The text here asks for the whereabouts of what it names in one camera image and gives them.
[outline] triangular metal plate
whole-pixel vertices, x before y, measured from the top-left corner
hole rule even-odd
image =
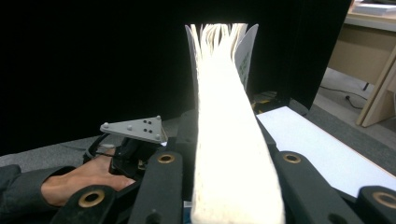
[[[160,116],[116,123],[106,122],[100,126],[100,131],[151,143],[160,144],[167,141]]]

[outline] black background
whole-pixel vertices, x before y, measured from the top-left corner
hole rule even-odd
[[[100,134],[107,122],[194,107],[184,25],[259,24],[247,94],[310,107],[347,0],[2,3],[0,154]]]

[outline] cable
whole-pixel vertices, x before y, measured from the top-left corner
hole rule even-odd
[[[350,101],[350,96],[347,95],[347,96],[346,96],[346,99],[349,101],[350,105],[352,105],[353,108],[356,108],[356,109],[363,109],[363,107],[354,106],[354,105],[352,104],[352,102]]]
[[[344,92],[344,93],[354,94],[354,95],[357,95],[357,96],[359,96],[360,98],[362,98],[362,99],[364,99],[364,100],[367,100],[366,98],[364,98],[363,96],[361,96],[361,95],[359,95],[359,94],[357,94],[357,93],[355,93],[355,92],[351,92],[351,91],[341,91],[341,90],[331,89],[331,88],[324,87],[324,86],[320,86],[320,87],[323,88],[323,89],[329,90],[329,91],[340,91],[340,92]]]
[[[109,133],[104,133],[100,135],[93,143],[92,145],[85,151],[83,155],[83,163],[90,161],[92,158],[95,157],[97,154],[97,148],[99,147],[99,144],[109,136]]]

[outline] black mechanical part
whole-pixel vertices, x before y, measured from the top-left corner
hole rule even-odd
[[[111,187],[88,186],[73,194],[51,224],[114,223],[117,213],[112,210],[112,205],[116,199],[116,191]]]
[[[280,151],[274,164],[292,223],[363,223],[303,155]]]
[[[198,141],[198,111],[183,113],[177,128],[175,152],[183,158],[183,200],[191,201],[194,185],[195,152]]]
[[[356,201],[356,213],[365,223],[396,223],[396,191],[382,186],[365,186]]]
[[[181,224],[182,157],[172,151],[151,156],[128,224]]]
[[[145,173],[147,160],[160,147],[161,144],[124,138],[121,146],[116,147],[109,172],[113,175],[125,175],[134,180],[141,179]]]

